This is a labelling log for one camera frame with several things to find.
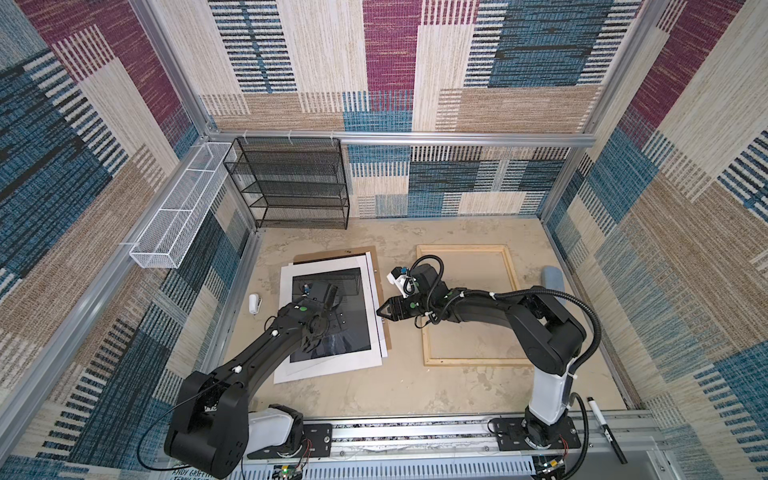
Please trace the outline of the light wooden picture frame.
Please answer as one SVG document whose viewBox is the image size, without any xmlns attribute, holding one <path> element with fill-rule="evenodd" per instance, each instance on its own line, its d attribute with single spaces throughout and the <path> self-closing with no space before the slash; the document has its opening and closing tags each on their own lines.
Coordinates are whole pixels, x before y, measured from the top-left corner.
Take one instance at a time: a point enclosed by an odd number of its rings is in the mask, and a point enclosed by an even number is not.
<svg viewBox="0 0 768 480">
<path fill-rule="evenodd" d="M 490 291 L 519 288 L 512 257 L 502 244 L 419 245 L 419 257 L 434 254 L 443 259 L 446 282 Z M 529 368 L 514 332 L 503 326 L 467 322 L 442 322 L 422 331 L 424 364 L 429 367 Z"/>
</svg>

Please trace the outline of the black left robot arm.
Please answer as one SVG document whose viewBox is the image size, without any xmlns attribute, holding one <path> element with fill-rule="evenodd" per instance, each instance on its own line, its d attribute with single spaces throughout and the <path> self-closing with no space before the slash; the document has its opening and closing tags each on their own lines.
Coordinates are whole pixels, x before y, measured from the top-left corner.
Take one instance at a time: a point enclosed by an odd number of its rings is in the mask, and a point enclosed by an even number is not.
<svg viewBox="0 0 768 480">
<path fill-rule="evenodd" d="M 279 456 L 306 455 L 300 412 L 273 404 L 252 413 L 249 405 L 284 360 L 321 343 L 338 307 L 337 296 L 335 285 L 309 284 L 299 300 L 281 307 L 269 328 L 232 360 L 209 373 L 194 371 L 187 376 L 176 404 L 161 415 L 170 418 L 163 451 L 180 464 L 156 468 L 137 450 L 139 464 L 158 472 L 193 468 L 224 479 L 247 455 L 264 449 Z"/>
</svg>

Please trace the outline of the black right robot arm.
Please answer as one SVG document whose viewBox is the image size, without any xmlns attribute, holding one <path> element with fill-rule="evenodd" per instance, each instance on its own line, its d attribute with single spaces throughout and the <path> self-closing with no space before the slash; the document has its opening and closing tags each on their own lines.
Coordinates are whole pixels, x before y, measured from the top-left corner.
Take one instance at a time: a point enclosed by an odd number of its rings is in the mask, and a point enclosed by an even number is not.
<svg viewBox="0 0 768 480">
<path fill-rule="evenodd" d="M 511 329 L 534 367 L 531 399 L 524 412 L 525 441 L 551 447 L 567 430 L 566 410 L 577 370 L 598 350 L 602 324 L 583 300 L 543 286 L 511 292 L 450 288 L 444 263 L 424 255 L 409 268 L 396 267 L 387 280 L 397 296 L 377 310 L 387 320 L 424 317 L 424 324 L 478 322 Z"/>
</svg>

